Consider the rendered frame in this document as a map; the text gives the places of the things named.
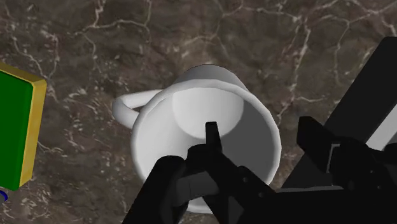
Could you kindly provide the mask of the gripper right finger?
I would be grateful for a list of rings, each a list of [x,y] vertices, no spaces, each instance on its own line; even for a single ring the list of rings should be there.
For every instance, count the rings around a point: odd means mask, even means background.
[[[397,143],[375,150],[332,134],[310,116],[298,122],[296,142],[332,184],[346,190],[397,190]]]

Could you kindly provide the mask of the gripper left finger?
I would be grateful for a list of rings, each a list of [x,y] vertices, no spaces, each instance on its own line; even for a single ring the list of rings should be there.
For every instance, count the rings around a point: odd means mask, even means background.
[[[216,122],[205,125],[204,144],[188,156],[158,159],[122,224],[178,224],[191,200],[203,198],[219,224],[257,224],[265,198],[274,194],[222,152]]]

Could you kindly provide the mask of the white mug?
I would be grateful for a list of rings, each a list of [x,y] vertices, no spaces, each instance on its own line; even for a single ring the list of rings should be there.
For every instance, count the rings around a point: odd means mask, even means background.
[[[132,158],[142,180],[160,157],[185,158],[188,148],[204,143],[206,122],[217,123],[223,153],[235,165],[266,184],[279,167],[281,139],[270,111],[224,67],[195,66],[164,90],[121,95],[112,114],[132,131]]]

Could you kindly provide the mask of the green and yellow box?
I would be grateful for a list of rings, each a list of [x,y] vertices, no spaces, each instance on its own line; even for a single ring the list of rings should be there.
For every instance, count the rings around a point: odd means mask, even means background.
[[[43,78],[0,62],[0,187],[32,178],[46,95]]]

